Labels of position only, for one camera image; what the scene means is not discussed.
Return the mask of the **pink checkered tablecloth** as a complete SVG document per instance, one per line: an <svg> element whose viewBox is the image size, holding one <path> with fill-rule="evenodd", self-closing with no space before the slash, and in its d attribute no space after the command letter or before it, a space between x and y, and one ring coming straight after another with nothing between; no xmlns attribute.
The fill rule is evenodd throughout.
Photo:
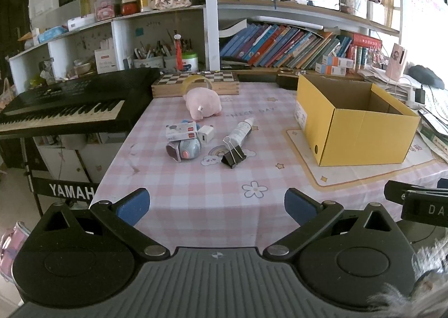
<svg viewBox="0 0 448 318"><path fill-rule="evenodd" d="M382 203L397 219L400 206L384 198L387 181L434 187L447 176L443 162L336 190L313 186L283 136L285 129L299 128L294 117L295 98L293 91L274 83L242 84L239 95L221 99L221 115L207 119L215 128L215 137L203 146L198 158L180 163L165 150L165 127L188 118L185 101L155 99L113 159L94 199L114 202L146 188L150 209L137 227L169 249L264 249L296 227L284 209L285 192L290 187L317 201L334 200L351 210ZM246 159L229 168L221 162L228 151L223 138L249 118L254 118L254 125L241 145Z"/></svg>

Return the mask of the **orange white box stack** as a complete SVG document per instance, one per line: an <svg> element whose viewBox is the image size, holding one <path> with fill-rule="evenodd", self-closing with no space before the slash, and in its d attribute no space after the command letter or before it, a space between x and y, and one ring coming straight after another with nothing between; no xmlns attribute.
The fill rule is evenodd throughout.
<svg viewBox="0 0 448 318"><path fill-rule="evenodd" d="M346 76L347 70L353 69L352 59L323 55L315 64L315 71L322 75Z"/></svg>

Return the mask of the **pink plush pig toy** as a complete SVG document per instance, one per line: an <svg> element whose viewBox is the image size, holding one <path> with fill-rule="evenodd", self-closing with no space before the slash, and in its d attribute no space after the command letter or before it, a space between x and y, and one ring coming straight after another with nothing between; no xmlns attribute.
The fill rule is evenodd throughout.
<svg viewBox="0 0 448 318"><path fill-rule="evenodd" d="M219 115L222 111L220 96L211 89L197 87L184 95L187 110L194 121Z"/></svg>

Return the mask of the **white red small box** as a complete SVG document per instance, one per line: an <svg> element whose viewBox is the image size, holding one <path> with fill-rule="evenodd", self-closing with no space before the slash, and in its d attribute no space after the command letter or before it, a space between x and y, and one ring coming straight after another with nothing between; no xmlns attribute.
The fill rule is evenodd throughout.
<svg viewBox="0 0 448 318"><path fill-rule="evenodd" d="M168 142L194 139L197 137L197 123L181 122L167 125L165 127L165 137Z"/></svg>

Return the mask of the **wooden chess board box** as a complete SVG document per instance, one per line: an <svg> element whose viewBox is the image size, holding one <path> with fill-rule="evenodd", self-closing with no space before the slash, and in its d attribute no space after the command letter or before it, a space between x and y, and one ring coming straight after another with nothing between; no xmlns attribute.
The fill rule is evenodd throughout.
<svg viewBox="0 0 448 318"><path fill-rule="evenodd" d="M239 79L229 71L202 71L162 75L152 85L154 98L179 97L194 88L214 90L218 95L238 95Z"/></svg>

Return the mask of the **white glue tube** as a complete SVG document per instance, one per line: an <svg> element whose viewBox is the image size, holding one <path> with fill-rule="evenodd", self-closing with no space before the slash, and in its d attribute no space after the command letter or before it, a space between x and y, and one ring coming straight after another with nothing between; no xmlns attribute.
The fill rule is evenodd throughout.
<svg viewBox="0 0 448 318"><path fill-rule="evenodd" d="M223 142L230 148L234 148L237 145L241 146L244 140L252 131L254 125L254 118L245 119L239 122L237 126L223 138Z"/></svg>

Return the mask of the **pink rectangular device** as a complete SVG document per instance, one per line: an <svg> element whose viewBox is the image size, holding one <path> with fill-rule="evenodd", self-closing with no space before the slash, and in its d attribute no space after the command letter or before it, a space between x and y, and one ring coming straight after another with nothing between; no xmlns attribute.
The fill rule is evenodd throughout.
<svg viewBox="0 0 448 318"><path fill-rule="evenodd" d="M386 67L386 76L395 82L399 81L406 64L407 50L395 43L390 53L389 63Z"/></svg>

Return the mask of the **white green-lid jar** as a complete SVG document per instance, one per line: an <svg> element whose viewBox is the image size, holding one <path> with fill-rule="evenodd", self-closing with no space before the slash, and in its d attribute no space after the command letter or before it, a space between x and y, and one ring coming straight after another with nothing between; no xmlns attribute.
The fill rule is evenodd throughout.
<svg viewBox="0 0 448 318"><path fill-rule="evenodd" d="M182 53L182 66L184 72L197 72L199 70L199 60L196 52Z"/></svg>

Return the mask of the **black keyboard stand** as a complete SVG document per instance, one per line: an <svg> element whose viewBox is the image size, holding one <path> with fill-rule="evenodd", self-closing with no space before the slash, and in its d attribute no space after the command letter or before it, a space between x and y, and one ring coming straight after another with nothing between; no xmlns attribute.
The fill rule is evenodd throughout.
<svg viewBox="0 0 448 318"><path fill-rule="evenodd" d="M28 185L40 216L43 216L43 208L39 200L39 195L63 199L63 203L65 204L70 204L72 200L82 201L88 206L91 204L99 184L94 183L88 175L87 168L83 164L83 160L80 158L77 150L76 155L80 160L83 171L86 173L87 182L35 177L28 160L27 145L24 138L20 138L20 148L24 160L24 175L27 177Z"/></svg>

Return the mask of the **white charger cube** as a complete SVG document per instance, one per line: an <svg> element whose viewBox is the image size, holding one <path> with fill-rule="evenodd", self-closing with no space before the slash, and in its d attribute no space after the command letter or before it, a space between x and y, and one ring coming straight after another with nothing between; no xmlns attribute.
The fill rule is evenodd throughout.
<svg viewBox="0 0 448 318"><path fill-rule="evenodd" d="M197 130L197 136L202 144L207 144L215 137L215 128L204 125Z"/></svg>

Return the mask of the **black binder clip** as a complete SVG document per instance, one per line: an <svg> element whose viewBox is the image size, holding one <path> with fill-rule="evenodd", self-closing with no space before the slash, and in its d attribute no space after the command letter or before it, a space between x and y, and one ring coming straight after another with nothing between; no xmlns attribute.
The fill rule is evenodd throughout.
<svg viewBox="0 0 448 318"><path fill-rule="evenodd" d="M235 168L246 159L246 155L242 151L241 146L230 137L223 139L228 151L223 155L221 162L229 168Z"/></svg>

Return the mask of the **grey pink toy gadget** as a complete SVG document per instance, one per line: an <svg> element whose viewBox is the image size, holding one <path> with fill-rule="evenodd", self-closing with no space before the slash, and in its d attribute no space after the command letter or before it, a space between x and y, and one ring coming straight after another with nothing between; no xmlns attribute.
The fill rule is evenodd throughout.
<svg viewBox="0 0 448 318"><path fill-rule="evenodd" d="M180 163L182 160L196 159L201 153L201 143L197 138L170 141L165 150L169 157Z"/></svg>

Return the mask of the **white bookshelf unit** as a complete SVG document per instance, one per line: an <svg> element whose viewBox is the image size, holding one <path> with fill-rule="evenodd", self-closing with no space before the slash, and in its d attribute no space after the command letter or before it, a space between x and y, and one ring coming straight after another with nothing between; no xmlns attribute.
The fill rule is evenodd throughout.
<svg viewBox="0 0 448 318"><path fill-rule="evenodd" d="M394 0L191 0L191 6L122 16L122 0L93 0L91 12L54 22L9 61L18 93L74 76L81 60L102 74L128 68L177 71L183 52L199 70L261 73L312 70L323 55L350 56L362 67L379 53L381 34L399 37Z"/></svg>

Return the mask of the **black Yamaha keyboard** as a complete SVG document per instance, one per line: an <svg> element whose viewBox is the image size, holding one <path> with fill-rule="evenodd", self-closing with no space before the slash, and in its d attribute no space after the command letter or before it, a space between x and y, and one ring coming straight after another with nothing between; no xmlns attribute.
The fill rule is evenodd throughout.
<svg viewBox="0 0 448 318"><path fill-rule="evenodd" d="M157 68L136 68L28 90L1 112L1 138L129 132L159 78Z"/></svg>

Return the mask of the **black power adapter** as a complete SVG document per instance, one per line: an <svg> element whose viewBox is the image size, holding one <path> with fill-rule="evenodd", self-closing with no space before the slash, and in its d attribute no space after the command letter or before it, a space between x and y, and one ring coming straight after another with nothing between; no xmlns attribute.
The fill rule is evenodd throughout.
<svg viewBox="0 0 448 318"><path fill-rule="evenodd" d="M420 88L415 89L415 102L424 105L425 104L425 90L423 86L420 86Z"/></svg>

